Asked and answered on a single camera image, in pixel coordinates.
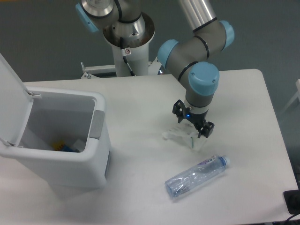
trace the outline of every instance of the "bottle cap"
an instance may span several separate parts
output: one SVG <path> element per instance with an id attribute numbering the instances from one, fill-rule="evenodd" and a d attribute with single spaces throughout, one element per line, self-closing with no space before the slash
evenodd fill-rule
<path id="1" fill-rule="evenodd" d="M 230 165 L 230 159 L 227 156 L 221 156 L 221 157 L 225 161 L 226 166 Z"/>

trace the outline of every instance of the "transparent plastic container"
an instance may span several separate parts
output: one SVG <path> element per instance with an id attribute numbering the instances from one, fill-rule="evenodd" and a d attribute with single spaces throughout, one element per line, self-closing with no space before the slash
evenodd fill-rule
<path id="1" fill-rule="evenodd" d="M 177 197 L 223 172 L 230 163 L 226 156 L 212 156 L 165 182 L 171 197 Z"/>

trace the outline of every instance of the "metal cylinder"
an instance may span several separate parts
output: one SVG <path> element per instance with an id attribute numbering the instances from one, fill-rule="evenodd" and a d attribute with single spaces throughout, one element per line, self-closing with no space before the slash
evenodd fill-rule
<path id="1" fill-rule="evenodd" d="M 113 10 L 113 0 L 82 0 L 84 10 L 92 16 L 104 17 Z"/>
<path id="2" fill-rule="evenodd" d="M 179 2 L 193 30 L 216 18 L 209 0 L 180 0 Z"/>

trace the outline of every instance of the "white trash can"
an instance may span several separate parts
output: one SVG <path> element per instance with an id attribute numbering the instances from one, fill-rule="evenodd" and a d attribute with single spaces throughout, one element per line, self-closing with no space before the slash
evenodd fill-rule
<path id="1" fill-rule="evenodd" d="M 0 54 L 0 155 L 50 184 L 100 188 L 110 158 L 105 99 L 96 92 L 26 87 Z M 82 152 L 53 143 L 85 143 Z"/>

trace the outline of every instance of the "black cable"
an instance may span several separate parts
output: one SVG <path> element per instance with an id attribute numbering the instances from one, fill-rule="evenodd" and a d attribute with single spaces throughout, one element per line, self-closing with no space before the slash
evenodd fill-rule
<path id="1" fill-rule="evenodd" d="M 287 225 L 287 223 L 290 221 L 290 219 L 294 218 L 295 216 L 297 216 L 297 215 L 299 215 L 299 214 L 300 214 L 300 212 L 299 212 L 299 213 L 296 213 L 296 214 L 294 214 L 294 215 L 292 215 L 291 217 L 289 217 L 289 218 L 285 221 L 285 223 L 284 223 L 283 225 Z"/>
<path id="2" fill-rule="evenodd" d="M 120 37 L 120 49 L 121 49 L 121 51 L 122 51 L 123 49 L 125 49 L 125 47 L 124 47 L 124 45 L 123 45 L 123 42 L 124 42 L 124 38 Z M 128 70 L 129 70 L 131 76 L 135 76 L 134 72 L 132 71 L 132 69 L 131 69 L 131 67 L 130 67 L 130 65 L 129 65 L 129 63 L 128 63 L 128 61 L 127 61 L 126 55 L 123 55 L 122 57 L 123 57 L 123 60 L 124 60 L 125 64 L 127 65 L 127 68 L 128 68 Z"/>

